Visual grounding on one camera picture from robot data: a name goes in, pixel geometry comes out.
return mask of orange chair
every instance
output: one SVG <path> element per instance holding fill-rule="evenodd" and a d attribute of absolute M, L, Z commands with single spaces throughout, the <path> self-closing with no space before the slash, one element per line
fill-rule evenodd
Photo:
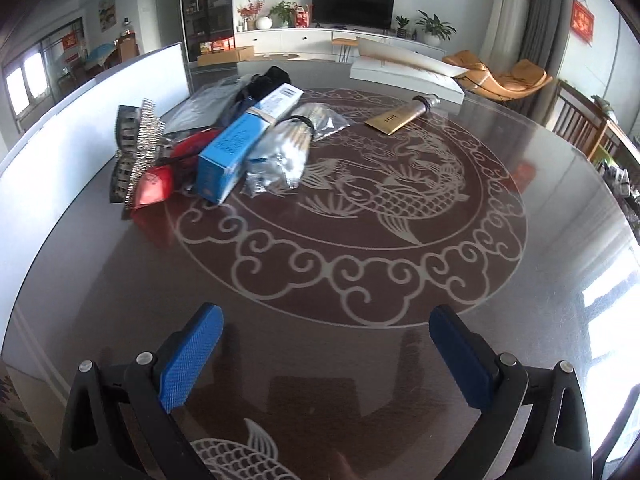
<path fill-rule="evenodd" d="M 442 58 L 445 63 L 468 69 L 456 76 L 462 88 L 494 101 L 521 99 L 540 90 L 553 78 L 528 59 L 520 60 L 507 74 L 493 76 L 489 69 L 468 50 Z"/>

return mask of silver bolt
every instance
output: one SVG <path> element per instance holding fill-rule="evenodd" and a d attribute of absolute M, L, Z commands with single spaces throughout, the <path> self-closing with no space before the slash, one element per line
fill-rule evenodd
<path fill-rule="evenodd" d="M 504 354 L 500 354 L 500 362 L 505 366 L 513 366 L 518 360 L 515 355 L 505 352 Z"/>
<path fill-rule="evenodd" d="M 142 352 L 142 354 L 138 354 L 138 357 L 136 357 L 136 362 L 139 365 L 148 365 L 153 360 L 154 355 L 151 352 Z"/>
<path fill-rule="evenodd" d="M 560 369 L 567 374 L 574 373 L 574 366 L 569 361 L 560 361 Z"/>
<path fill-rule="evenodd" d="M 82 361 L 80 363 L 80 366 L 78 367 L 78 370 L 80 370 L 83 374 L 87 373 L 89 370 L 91 370 L 91 368 L 94 366 L 94 364 L 87 360 L 87 361 Z"/>

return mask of blue and white cardboard box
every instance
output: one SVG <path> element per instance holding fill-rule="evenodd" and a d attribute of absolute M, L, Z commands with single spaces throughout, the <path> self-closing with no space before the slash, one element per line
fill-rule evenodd
<path fill-rule="evenodd" d="M 253 108 L 279 120 L 289 113 L 303 91 L 284 83 Z M 231 192 L 244 170 L 244 158 L 270 124 L 257 115 L 245 112 L 200 152 L 198 158 L 198 194 L 220 204 Z"/>

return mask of flat screen tv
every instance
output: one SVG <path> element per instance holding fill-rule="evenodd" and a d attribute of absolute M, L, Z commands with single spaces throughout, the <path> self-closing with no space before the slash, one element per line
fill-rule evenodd
<path fill-rule="evenodd" d="M 394 0 L 313 0 L 315 23 L 391 28 Z"/>

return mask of round table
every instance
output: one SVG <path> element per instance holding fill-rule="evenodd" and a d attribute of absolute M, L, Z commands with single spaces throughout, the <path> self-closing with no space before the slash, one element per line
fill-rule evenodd
<path fill-rule="evenodd" d="M 640 251 L 584 155 L 473 95 L 383 136 L 362 122 L 412 92 L 276 64 L 354 122 L 312 147 L 297 190 L 238 187 L 219 207 L 176 193 L 123 220 L 112 161 L 42 246 L 2 358 L 47 443 L 80 361 L 154 351 L 210 301 L 223 337 L 173 412 L 189 440 L 260 438 L 288 478 L 433 478 L 478 417 L 428 335 L 449 303 L 496 352 L 571 361 L 595 448 L 640 381 Z"/>

